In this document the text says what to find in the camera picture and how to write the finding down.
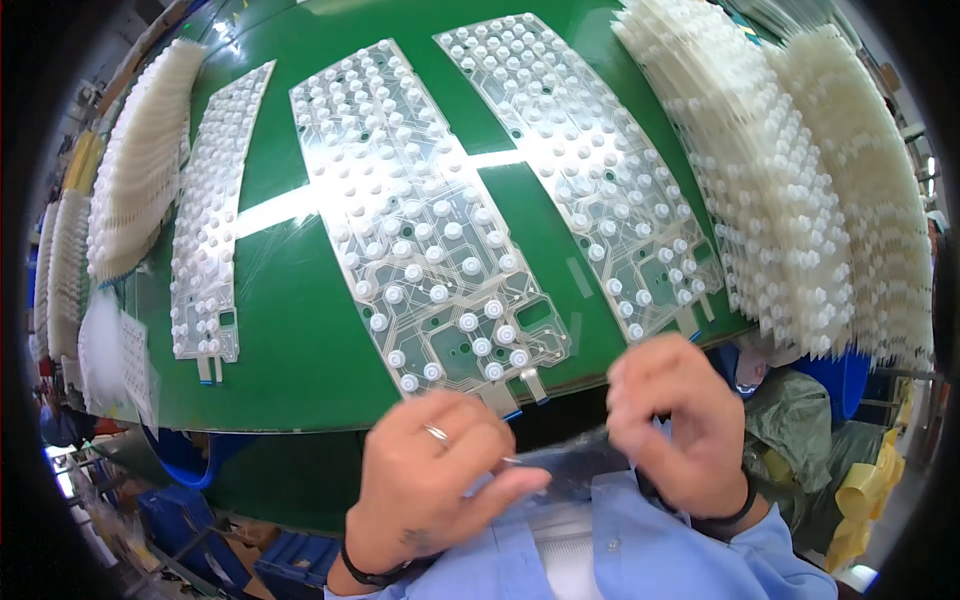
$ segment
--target shirt sleeve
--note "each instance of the shirt sleeve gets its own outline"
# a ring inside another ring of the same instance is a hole
[[[759,523],[730,540],[772,600],[837,597],[833,578],[796,557],[790,530],[774,504]]]
[[[407,586],[410,585],[408,579],[401,579],[395,584],[390,584],[384,589],[372,591],[358,596],[338,596],[324,586],[324,600],[405,600],[407,597]]]

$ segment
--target black wristband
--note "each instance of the black wristband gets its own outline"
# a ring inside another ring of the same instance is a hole
[[[743,469],[743,476],[747,478],[747,499],[743,503],[743,508],[731,516],[692,518],[691,520],[709,527],[730,527],[743,520],[743,517],[750,512],[750,509],[754,508],[754,502],[756,501],[756,481],[754,481],[753,477],[750,476],[750,473],[748,473],[745,468]]]
[[[349,556],[347,556],[347,541],[344,540],[344,544],[340,546],[340,558],[344,560],[344,566],[349,571],[350,576],[353,577],[359,584],[364,586],[377,586],[378,588],[385,588],[386,586],[396,583],[403,577],[404,573],[407,571],[407,567],[410,566],[410,562],[406,562],[395,566],[386,573],[372,574],[364,573],[357,567],[353,566],[353,563],[350,562]]]

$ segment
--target blue crate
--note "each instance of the blue crate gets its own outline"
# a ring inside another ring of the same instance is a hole
[[[171,486],[160,492],[145,492],[137,497],[140,512],[154,534],[156,547],[169,556],[182,550],[198,532],[213,525],[213,513],[204,497],[194,490]],[[228,584],[211,565],[207,555],[232,582]],[[184,556],[180,563],[209,583],[238,594],[250,582],[251,574],[233,554],[227,543],[214,532]]]
[[[276,600],[321,599],[339,553],[339,540],[285,531],[253,569]]]
[[[839,358],[804,356],[790,365],[794,371],[806,373],[827,388],[830,395],[830,413],[833,422],[849,420],[860,405],[867,387],[870,356],[849,349]]]

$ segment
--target hand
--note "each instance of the hand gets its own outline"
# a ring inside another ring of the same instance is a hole
[[[628,350],[608,372],[611,443],[664,500],[699,518],[735,515],[747,499],[743,401],[678,334]],[[671,439],[652,423],[671,413]]]
[[[448,437],[447,447],[424,426]],[[546,487],[541,468],[509,467],[514,435],[475,396],[438,391],[401,402],[367,436],[360,499],[347,514],[350,561],[382,573],[469,540],[524,494]],[[484,473],[494,479],[464,498]]]

